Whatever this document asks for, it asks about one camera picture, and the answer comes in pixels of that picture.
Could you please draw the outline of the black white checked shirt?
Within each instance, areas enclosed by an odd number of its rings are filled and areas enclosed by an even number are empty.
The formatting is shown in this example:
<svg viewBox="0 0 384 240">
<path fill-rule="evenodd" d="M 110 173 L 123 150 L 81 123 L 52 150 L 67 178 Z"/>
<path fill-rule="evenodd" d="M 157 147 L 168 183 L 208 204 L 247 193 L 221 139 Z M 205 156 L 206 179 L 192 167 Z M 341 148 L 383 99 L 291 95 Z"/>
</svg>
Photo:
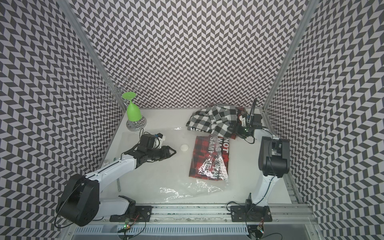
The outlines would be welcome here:
<svg viewBox="0 0 384 240">
<path fill-rule="evenodd" d="M 241 108 L 228 105 L 213 105 L 195 111 L 186 123 L 189 131 L 235 139 L 238 127 L 238 113 Z"/>
</svg>

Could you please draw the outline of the clear plastic vacuum bag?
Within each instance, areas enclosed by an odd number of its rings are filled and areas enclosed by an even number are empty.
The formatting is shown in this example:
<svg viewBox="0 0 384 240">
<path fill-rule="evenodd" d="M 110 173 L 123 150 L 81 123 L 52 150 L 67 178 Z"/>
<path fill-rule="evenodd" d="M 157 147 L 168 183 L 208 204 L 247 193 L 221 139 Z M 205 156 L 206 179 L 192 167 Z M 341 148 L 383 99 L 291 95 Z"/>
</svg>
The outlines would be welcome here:
<svg viewBox="0 0 384 240">
<path fill-rule="evenodd" d="M 169 159 L 145 163 L 137 170 L 120 177 L 120 193 L 117 181 L 113 184 L 120 195 L 140 203 L 165 203 L 208 196 L 229 188 L 230 178 L 226 181 L 212 181 L 189 176 L 196 137 L 210 136 L 209 134 L 188 131 L 185 128 L 157 129 L 149 133 L 163 134 L 165 140 L 162 146 L 169 146 L 177 153 Z M 182 144 L 189 146 L 186 152 L 180 150 Z"/>
</svg>

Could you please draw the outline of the red black printed shirt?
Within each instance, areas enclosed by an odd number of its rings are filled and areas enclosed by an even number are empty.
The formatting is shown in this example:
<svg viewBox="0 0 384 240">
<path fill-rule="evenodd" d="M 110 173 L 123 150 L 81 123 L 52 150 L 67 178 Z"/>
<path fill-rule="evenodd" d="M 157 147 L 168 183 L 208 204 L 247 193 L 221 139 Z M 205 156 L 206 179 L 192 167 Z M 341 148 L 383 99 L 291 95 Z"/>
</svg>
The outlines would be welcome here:
<svg viewBox="0 0 384 240">
<path fill-rule="evenodd" d="M 237 123 L 242 127 L 247 126 L 247 110 L 244 107 L 236 107 L 237 110 Z"/>
</svg>

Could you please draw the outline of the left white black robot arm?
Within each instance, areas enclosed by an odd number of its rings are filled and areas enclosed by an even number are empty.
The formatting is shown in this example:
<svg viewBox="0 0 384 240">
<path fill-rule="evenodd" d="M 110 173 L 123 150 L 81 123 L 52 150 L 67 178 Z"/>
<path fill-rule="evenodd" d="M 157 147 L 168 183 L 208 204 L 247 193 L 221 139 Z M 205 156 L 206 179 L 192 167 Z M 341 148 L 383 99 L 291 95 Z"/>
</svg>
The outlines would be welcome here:
<svg viewBox="0 0 384 240">
<path fill-rule="evenodd" d="M 121 176 L 144 163 L 169 159 L 177 153 L 169 146 L 145 149 L 135 145 L 122 153 L 112 164 L 86 175 L 75 174 L 67 181 L 60 196 L 56 216 L 84 227 L 94 219 L 110 216 L 134 218 L 137 216 L 136 202 L 126 196 L 115 199 L 102 199 L 103 190 Z"/>
</svg>

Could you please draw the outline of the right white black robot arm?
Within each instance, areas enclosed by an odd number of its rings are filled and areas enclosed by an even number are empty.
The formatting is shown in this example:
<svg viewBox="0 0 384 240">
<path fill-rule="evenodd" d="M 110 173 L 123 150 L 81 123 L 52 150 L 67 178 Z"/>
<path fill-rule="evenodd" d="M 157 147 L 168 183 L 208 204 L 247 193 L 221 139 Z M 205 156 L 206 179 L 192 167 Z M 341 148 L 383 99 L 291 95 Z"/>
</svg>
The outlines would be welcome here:
<svg viewBox="0 0 384 240">
<path fill-rule="evenodd" d="M 252 144 L 259 142 L 258 167 L 260 176 L 256 188 L 245 203 L 246 213 L 267 207 L 269 197 L 276 183 L 288 174 L 291 165 L 290 141 L 273 134 L 262 124 L 261 115 L 252 115 L 247 127 L 238 127 L 238 136 L 252 137 Z"/>
</svg>

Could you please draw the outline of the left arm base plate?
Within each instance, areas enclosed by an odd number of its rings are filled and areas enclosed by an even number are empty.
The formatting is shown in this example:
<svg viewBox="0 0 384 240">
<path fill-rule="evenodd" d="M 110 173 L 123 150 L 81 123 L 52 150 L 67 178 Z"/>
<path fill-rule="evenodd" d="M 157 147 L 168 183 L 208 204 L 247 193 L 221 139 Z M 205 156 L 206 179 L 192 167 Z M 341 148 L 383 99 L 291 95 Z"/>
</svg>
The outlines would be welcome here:
<svg viewBox="0 0 384 240">
<path fill-rule="evenodd" d="M 129 207 L 123 215 L 110 216 L 110 222 L 143 222 L 148 223 L 151 219 L 153 206 L 135 206 Z"/>
</svg>

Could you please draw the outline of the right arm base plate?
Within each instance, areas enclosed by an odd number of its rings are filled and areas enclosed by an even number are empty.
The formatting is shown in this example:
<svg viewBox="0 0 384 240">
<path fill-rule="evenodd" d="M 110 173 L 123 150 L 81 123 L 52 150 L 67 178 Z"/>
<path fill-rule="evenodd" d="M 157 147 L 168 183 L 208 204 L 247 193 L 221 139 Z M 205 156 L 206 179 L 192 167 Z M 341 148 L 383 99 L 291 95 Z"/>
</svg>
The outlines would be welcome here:
<svg viewBox="0 0 384 240">
<path fill-rule="evenodd" d="M 273 221 L 272 213 L 268 206 L 251 207 L 249 210 L 242 205 L 230 206 L 230 213 L 232 222 L 264 222 L 269 223 Z"/>
</svg>

